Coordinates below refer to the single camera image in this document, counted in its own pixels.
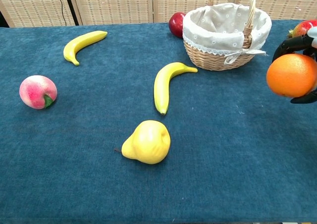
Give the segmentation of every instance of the wicker basket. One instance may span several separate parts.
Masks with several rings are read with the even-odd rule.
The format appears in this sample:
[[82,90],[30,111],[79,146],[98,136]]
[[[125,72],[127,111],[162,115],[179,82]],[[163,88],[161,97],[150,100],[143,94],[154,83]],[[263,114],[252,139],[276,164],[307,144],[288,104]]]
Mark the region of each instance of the wicker basket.
[[[260,51],[260,49],[265,43],[265,40],[271,29],[271,19],[267,13],[255,7],[256,0],[250,0],[250,6],[243,6],[241,4],[234,4],[234,3],[222,3],[222,4],[213,5],[212,1],[213,0],[209,0],[208,5],[205,7],[197,8],[195,10],[188,12],[183,21],[184,46],[193,64],[203,69],[220,71],[220,70],[233,69],[233,68],[237,68],[242,65],[245,65],[255,55],[258,55],[258,54],[265,55],[265,52]],[[218,15],[219,17],[221,17],[222,11],[219,11],[219,10],[221,10],[222,8],[226,8],[226,12],[228,11],[230,12],[231,9],[235,10],[235,11],[231,11],[231,13],[233,14],[231,18],[229,18],[228,14],[224,16],[229,18],[230,20],[233,20],[232,25],[236,23],[235,18],[236,18],[237,8],[243,9],[242,12],[244,12],[246,15],[241,15],[241,13],[238,13],[241,15],[240,18],[244,16],[247,19],[247,22],[244,22],[243,26],[240,25],[240,28],[242,28],[243,30],[238,31],[237,29],[235,29],[235,32],[233,32],[233,31],[230,31],[230,30],[233,30],[233,28],[230,29],[228,28],[228,26],[225,25],[229,30],[227,33],[225,31],[218,32],[217,29],[215,31],[208,30],[206,29],[206,27],[202,26],[202,22],[205,22],[205,19],[207,20],[207,18],[204,19],[204,17],[206,17],[206,11],[211,10],[209,11],[209,13],[216,12],[213,15]],[[256,25],[257,25],[256,30],[253,31],[255,14],[256,14],[256,19],[261,20],[261,23],[256,22]],[[213,25],[212,18],[208,17],[208,20],[209,21],[211,20],[211,25]],[[222,45],[222,48],[218,48],[217,45],[214,45],[214,43],[211,43],[211,42],[214,42],[212,41],[212,38],[222,37],[223,33],[226,33],[225,38],[223,39],[224,41],[226,40],[230,41],[230,36],[232,37],[240,36],[239,40],[241,43],[238,43],[238,44],[241,47],[236,47],[232,49],[232,48],[226,48],[226,47],[224,48]],[[197,42],[198,40],[195,41],[195,39],[197,39],[197,34],[199,34],[198,37],[204,40],[204,43],[205,43],[204,45]],[[260,39],[257,38],[256,45],[252,45],[252,42],[253,42],[252,34],[255,36],[261,35]]]

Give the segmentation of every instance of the orange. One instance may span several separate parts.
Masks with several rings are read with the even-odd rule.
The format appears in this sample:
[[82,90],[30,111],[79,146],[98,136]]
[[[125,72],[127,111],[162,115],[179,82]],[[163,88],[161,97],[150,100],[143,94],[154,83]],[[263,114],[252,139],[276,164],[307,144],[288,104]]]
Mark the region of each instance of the orange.
[[266,82],[280,96],[303,96],[317,85],[317,62],[303,54],[283,55],[268,68]]

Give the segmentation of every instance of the fabric bow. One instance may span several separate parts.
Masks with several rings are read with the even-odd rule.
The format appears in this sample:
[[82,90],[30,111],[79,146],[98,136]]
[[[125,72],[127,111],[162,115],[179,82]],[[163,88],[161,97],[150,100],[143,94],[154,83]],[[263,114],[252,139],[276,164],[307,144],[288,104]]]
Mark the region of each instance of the fabric bow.
[[249,55],[266,55],[266,52],[261,51],[261,50],[253,50],[253,49],[240,49],[236,52],[233,52],[231,54],[225,55],[224,57],[226,58],[226,60],[224,61],[224,64],[232,64],[233,62],[236,61],[236,59],[240,56],[240,55],[244,55],[244,54],[249,54]]

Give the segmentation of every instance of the basket handle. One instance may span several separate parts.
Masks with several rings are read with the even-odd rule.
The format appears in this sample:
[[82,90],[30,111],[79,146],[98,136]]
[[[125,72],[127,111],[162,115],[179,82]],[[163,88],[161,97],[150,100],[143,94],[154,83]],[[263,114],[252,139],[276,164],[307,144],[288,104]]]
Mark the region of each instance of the basket handle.
[[[208,0],[208,5],[212,5],[212,4],[213,4],[213,0]],[[248,17],[247,24],[245,25],[245,28],[243,31],[245,38],[249,38],[251,36],[255,9],[256,9],[256,0],[250,0],[249,17]]]

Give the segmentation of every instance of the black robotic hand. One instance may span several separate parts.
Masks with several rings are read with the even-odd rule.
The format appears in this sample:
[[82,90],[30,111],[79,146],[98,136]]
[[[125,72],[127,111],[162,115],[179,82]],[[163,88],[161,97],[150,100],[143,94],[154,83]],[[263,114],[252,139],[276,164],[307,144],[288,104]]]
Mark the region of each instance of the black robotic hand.
[[[295,51],[303,51],[304,55],[310,56],[317,61],[317,27],[312,27],[303,36],[286,39],[276,49],[273,60],[276,60],[282,55],[290,54]],[[293,104],[309,104],[317,101],[317,89],[310,93],[296,97],[291,100]]]

